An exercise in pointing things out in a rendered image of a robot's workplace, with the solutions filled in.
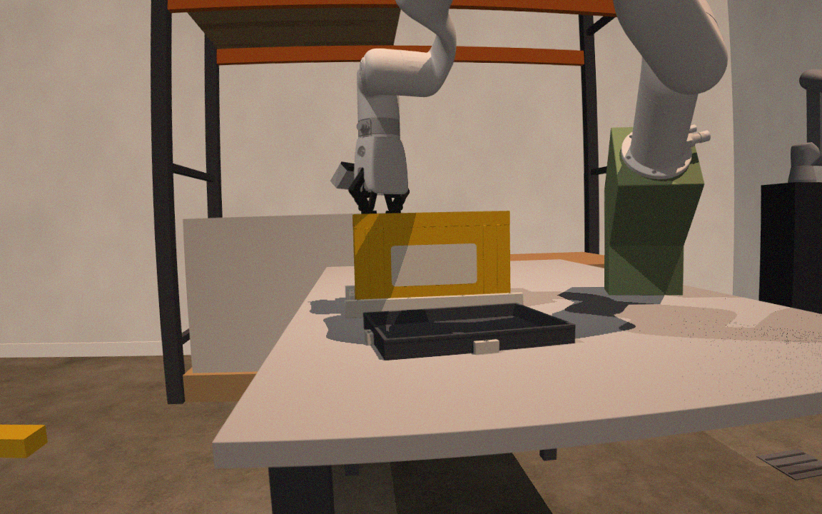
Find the yellow divided crate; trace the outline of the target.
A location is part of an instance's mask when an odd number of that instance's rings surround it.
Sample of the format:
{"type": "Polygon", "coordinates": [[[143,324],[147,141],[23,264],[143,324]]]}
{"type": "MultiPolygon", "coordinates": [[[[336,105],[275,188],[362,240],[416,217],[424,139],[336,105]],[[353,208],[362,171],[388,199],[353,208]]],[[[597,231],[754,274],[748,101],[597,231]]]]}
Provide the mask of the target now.
{"type": "Polygon", "coordinates": [[[511,293],[511,211],[355,214],[359,299],[511,293]]]}

